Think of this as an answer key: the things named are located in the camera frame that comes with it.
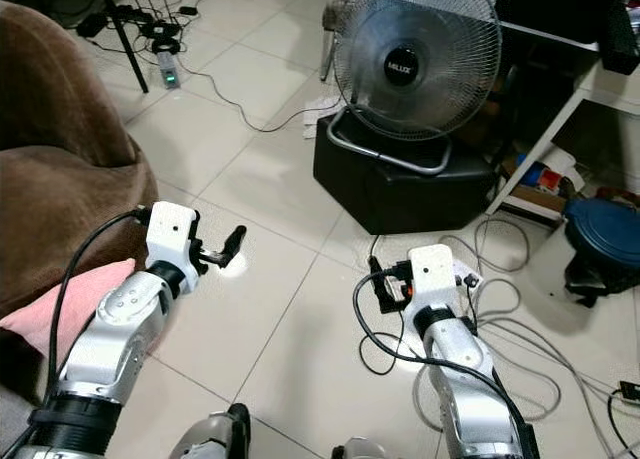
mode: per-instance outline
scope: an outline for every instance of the brown bean bag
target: brown bean bag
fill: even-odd
[[[157,190],[92,64],[60,26],[0,1],[0,71],[4,317],[59,283],[91,231],[137,204],[151,204]],[[140,261],[144,237],[133,221],[113,227],[76,272],[128,257]]]

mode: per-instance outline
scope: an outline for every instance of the blue lid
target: blue lid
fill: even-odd
[[[596,252],[619,264],[640,267],[640,213],[602,199],[571,201],[565,215]]]

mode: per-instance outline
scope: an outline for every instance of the fan stand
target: fan stand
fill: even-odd
[[[341,139],[336,135],[335,130],[338,127],[338,123],[342,119],[342,116],[344,115],[347,109],[348,109],[347,107],[342,108],[340,112],[338,112],[335,115],[335,117],[331,121],[331,124],[329,124],[329,127],[327,128],[327,137],[336,146],[340,146],[344,149],[357,152],[358,154],[362,154],[364,156],[368,156],[373,159],[378,159],[380,161],[388,162],[389,164],[393,164],[398,167],[409,169],[410,171],[413,171],[417,174],[421,174],[423,176],[435,176],[437,174],[440,174],[444,170],[444,168],[447,167],[447,164],[449,164],[449,158],[451,157],[452,146],[451,146],[451,140],[448,137],[445,138],[446,147],[442,154],[442,160],[440,161],[440,164],[438,164],[435,167],[421,166],[413,162],[398,159],[397,157],[391,157],[389,155],[382,154],[378,151],[374,151],[373,149],[369,149],[367,147],[363,147],[363,146],[354,144],[352,142],[345,141],[344,139]]]

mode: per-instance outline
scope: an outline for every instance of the black box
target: black box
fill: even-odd
[[[332,119],[318,121],[313,177],[370,234],[460,229],[488,206],[496,175],[463,144],[454,140],[443,172],[423,176],[336,146],[326,134]],[[345,140],[423,165],[437,165],[444,148],[438,139],[415,143],[381,137],[348,112],[338,129]]]

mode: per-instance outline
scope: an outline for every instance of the white tile floor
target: white tile floor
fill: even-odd
[[[256,125],[278,124],[323,91],[317,67],[325,2],[205,0],[202,18],[185,35],[189,49],[183,62],[212,74],[221,92],[242,103]],[[96,41],[118,46],[113,32]],[[161,197],[197,208],[202,237],[212,248],[235,225],[249,228],[233,270],[211,272],[180,301],[143,369],[108,457],[165,457],[191,423],[235,400],[246,402],[254,415],[254,458],[328,457],[352,435],[381,442],[390,457],[447,457],[444,441],[414,410],[417,368],[401,364],[389,376],[376,377],[358,361],[361,332],[350,297],[372,238],[313,180],[313,142],[301,138],[300,122],[258,134],[215,95],[206,78],[182,70],[183,88],[169,93],[155,68],[141,62],[151,87],[144,95],[123,55],[89,44],[87,51],[149,158]],[[519,222],[534,247],[544,240],[546,230]],[[455,234],[470,240],[474,224]],[[408,248],[435,243],[440,235],[386,237],[378,254],[384,261],[400,260]],[[484,252],[505,264],[517,262],[518,241],[511,230],[491,226]],[[460,259],[472,260],[452,248]],[[640,307],[631,293],[587,311],[550,302],[524,277],[515,280],[523,292],[515,318],[543,332],[607,389],[619,379],[639,381]],[[508,287],[492,287],[484,307],[513,300]],[[376,327],[397,330],[396,317],[380,318],[372,297],[366,302],[365,314]],[[604,457],[566,370],[505,333],[487,330],[483,337],[560,383],[560,407],[537,423],[543,457]],[[379,367],[388,363],[373,350],[366,353]],[[549,407],[554,395],[547,382],[497,362],[525,415]],[[417,387],[423,408],[437,421],[428,381]],[[601,400],[592,403],[617,450]],[[623,433],[637,439],[638,421],[618,416]]]

